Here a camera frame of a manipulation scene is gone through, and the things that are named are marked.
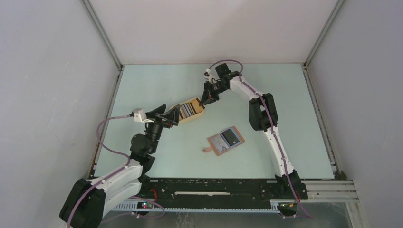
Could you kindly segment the yellow credit card black stripe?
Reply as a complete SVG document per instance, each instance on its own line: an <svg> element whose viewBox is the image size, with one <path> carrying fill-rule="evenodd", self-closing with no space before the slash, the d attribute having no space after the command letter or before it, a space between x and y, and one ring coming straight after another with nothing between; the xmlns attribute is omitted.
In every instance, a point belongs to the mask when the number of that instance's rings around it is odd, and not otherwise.
<svg viewBox="0 0 403 228"><path fill-rule="evenodd" d="M205 107L203 105L200 105L200 100L198 97L195 97L192 102L191 102L193 109L195 110L196 114L203 113L205 110Z"/></svg>

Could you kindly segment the beige oval card tray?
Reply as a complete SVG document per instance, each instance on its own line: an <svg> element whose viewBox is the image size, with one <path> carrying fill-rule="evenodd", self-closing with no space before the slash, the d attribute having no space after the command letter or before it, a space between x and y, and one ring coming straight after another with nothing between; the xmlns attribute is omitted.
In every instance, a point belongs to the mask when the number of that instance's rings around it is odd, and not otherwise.
<svg viewBox="0 0 403 228"><path fill-rule="evenodd" d="M179 125L185 124L186 122L195 120L204 114L205 107L200 106L200 99L198 97L191 98L187 101L179 103Z"/></svg>

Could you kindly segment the silver VIP credit card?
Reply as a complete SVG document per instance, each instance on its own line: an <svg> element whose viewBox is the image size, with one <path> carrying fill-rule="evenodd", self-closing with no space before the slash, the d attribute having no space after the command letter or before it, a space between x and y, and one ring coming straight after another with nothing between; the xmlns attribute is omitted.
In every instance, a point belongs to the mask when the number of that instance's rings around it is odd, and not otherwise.
<svg viewBox="0 0 403 228"><path fill-rule="evenodd" d="M222 138L221 134L216 134L216 135L212 136L210 138L210 143L217 156L220 156L221 154L225 153L229 149L228 144Z"/></svg>

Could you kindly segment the pink leather card holder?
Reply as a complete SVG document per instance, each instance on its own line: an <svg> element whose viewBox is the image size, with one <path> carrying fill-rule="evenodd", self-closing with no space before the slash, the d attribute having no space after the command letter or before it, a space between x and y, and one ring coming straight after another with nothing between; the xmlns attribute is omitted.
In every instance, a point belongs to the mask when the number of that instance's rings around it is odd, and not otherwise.
<svg viewBox="0 0 403 228"><path fill-rule="evenodd" d="M216 156L221 156L226 152L245 143L245 139L235 126L224 129L218 134L207 138L209 147L203 148L204 153L214 152Z"/></svg>

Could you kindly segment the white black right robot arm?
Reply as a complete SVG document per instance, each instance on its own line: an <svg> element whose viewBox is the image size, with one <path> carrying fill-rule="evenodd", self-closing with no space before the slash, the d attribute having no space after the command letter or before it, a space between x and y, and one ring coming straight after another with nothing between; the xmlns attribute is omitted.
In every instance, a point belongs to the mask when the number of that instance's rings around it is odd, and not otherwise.
<svg viewBox="0 0 403 228"><path fill-rule="evenodd" d="M220 60L204 72L206 82L200 105L209 105L219 100L219 95L227 90L237 92L248 101L249 123L253 130L260 132L271 147L271 157L275 168L277 194L290 198L302 186L301 179L292 165L278 130L278 113L271 93L262 93L244 79L242 71L231 71L226 60Z"/></svg>

